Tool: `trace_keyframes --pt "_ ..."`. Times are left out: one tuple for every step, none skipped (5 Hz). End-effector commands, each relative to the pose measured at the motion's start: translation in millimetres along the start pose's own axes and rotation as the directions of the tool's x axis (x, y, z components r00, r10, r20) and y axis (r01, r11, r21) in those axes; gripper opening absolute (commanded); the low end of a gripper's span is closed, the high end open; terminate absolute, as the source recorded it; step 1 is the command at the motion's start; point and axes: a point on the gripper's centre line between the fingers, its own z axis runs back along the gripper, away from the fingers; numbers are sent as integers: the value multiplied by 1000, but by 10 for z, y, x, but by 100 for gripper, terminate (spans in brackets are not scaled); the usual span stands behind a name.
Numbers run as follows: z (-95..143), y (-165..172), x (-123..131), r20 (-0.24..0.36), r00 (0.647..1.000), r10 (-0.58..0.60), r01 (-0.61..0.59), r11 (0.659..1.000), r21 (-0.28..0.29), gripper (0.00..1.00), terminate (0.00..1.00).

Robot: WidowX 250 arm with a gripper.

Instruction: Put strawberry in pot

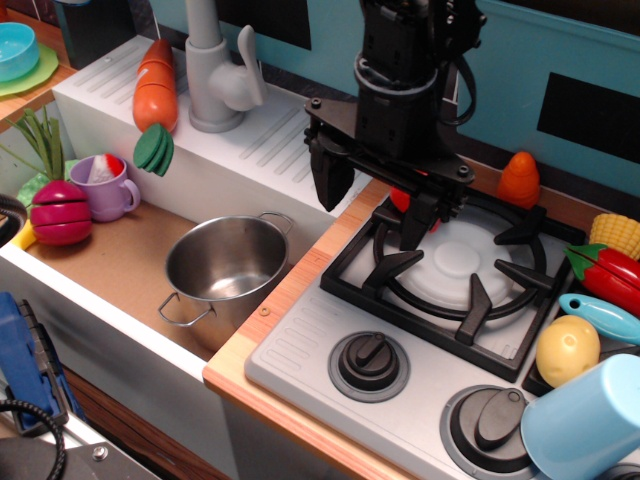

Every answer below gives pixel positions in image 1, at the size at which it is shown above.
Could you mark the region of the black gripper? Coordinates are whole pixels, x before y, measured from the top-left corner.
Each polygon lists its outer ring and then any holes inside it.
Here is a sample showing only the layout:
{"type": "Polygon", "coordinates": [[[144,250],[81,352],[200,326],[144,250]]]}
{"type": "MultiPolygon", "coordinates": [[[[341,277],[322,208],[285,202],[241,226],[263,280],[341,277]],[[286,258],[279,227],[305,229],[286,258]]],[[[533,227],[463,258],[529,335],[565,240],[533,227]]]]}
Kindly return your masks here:
{"type": "Polygon", "coordinates": [[[474,172],[438,133],[439,76],[413,88],[363,78],[355,103],[313,98],[305,142],[320,204],[332,211],[352,187],[356,169],[413,194],[400,226],[400,249],[416,250],[424,236],[463,210],[474,172]]]}

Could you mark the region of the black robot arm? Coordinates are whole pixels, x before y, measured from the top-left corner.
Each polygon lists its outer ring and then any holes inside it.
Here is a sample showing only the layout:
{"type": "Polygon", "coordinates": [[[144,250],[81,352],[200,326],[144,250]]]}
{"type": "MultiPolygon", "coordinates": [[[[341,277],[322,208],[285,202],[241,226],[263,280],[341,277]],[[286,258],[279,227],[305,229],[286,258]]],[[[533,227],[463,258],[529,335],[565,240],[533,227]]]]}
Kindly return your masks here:
{"type": "Polygon", "coordinates": [[[405,192],[400,247],[416,249],[438,222],[455,218],[474,171],[441,138],[475,108],[445,119],[442,98],[451,68],[476,91],[464,59],[478,47],[486,16],[473,1],[363,1],[364,37],[354,61],[354,103],[313,98],[305,142],[318,199],[333,210],[361,171],[405,192]]]}

